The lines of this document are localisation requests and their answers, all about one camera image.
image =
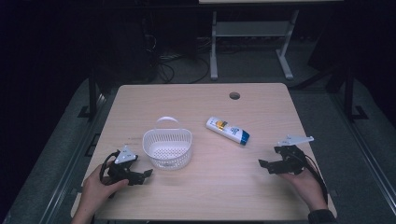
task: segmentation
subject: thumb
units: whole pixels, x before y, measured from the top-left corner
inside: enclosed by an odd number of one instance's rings
[[[129,183],[128,179],[123,179],[123,180],[120,180],[117,183],[114,183],[112,185],[108,185],[106,187],[107,187],[108,191],[110,192],[110,194],[112,194],[112,193],[116,192],[117,190],[123,189],[126,186],[128,186],[128,183]]]

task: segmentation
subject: hand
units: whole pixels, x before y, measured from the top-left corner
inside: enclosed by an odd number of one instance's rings
[[[82,194],[79,200],[78,209],[73,217],[72,223],[89,223],[96,210],[107,200],[107,198],[119,189],[128,185],[128,180],[124,179],[115,184],[106,186],[109,177],[99,179],[99,173],[102,165],[96,169],[84,180]]]
[[[320,184],[308,169],[305,168],[299,175],[279,174],[279,176],[288,180],[294,186],[308,205],[309,211],[329,209],[324,201]]]

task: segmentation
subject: light wood surface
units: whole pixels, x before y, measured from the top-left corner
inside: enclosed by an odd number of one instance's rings
[[[230,3],[320,3],[343,2],[344,0],[199,0],[200,4],[230,4]]]
[[[238,92],[240,99],[229,94]],[[191,162],[183,169],[153,174],[127,187],[96,218],[134,220],[298,220],[309,213],[293,188],[262,169],[258,159],[279,161],[276,143],[287,134],[305,135],[283,84],[195,84],[122,86],[102,131],[86,176],[112,152],[130,146],[139,155],[132,170],[152,169],[142,148],[145,132],[163,116],[192,132]],[[241,146],[208,130],[216,116],[239,126],[250,139]],[[175,124],[162,123],[163,126]],[[299,148],[315,159],[308,143]],[[76,211],[79,196],[71,214]],[[330,199],[329,206],[336,215]]]

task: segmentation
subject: plastic basket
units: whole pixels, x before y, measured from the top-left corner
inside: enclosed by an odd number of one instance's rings
[[[178,129],[158,129],[163,120],[172,120],[178,124]],[[171,117],[157,120],[155,129],[143,136],[143,149],[150,157],[152,164],[161,170],[178,170],[186,166],[190,160],[192,134],[182,129],[180,123]]]

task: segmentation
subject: person's left hand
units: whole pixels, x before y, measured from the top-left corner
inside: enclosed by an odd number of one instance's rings
[[[73,217],[72,223],[89,223],[96,210],[107,200],[107,198],[119,189],[126,187],[128,179],[121,180],[112,185],[105,185],[109,177],[99,179],[99,173],[102,165],[96,169],[84,180],[82,194],[79,200],[78,209]]]

